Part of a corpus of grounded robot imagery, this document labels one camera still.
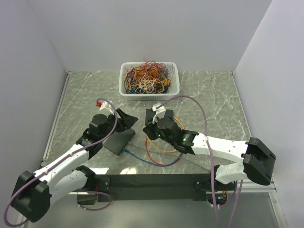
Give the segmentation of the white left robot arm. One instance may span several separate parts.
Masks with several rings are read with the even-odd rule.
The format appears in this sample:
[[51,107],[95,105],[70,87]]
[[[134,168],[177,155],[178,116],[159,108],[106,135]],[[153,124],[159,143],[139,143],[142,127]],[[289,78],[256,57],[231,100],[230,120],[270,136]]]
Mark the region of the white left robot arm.
[[111,134],[129,130],[137,121],[137,117],[119,108],[115,111],[102,108],[66,153],[34,173],[24,171],[19,175],[10,205],[26,220],[37,222],[68,193],[81,188],[92,190],[95,173],[83,164],[102,149],[103,141]]

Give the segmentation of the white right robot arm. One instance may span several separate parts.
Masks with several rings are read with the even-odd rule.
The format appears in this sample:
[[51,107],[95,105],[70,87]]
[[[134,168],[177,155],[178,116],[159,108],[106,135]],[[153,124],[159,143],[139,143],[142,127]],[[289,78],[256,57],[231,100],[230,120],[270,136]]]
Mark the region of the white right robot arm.
[[209,185],[215,190],[246,179],[263,186],[271,183],[276,156],[258,138],[232,141],[208,137],[181,129],[170,117],[146,125],[143,132],[150,140],[162,139],[183,154],[211,155],[231,161],[214,168],[214,175],[209,177]]

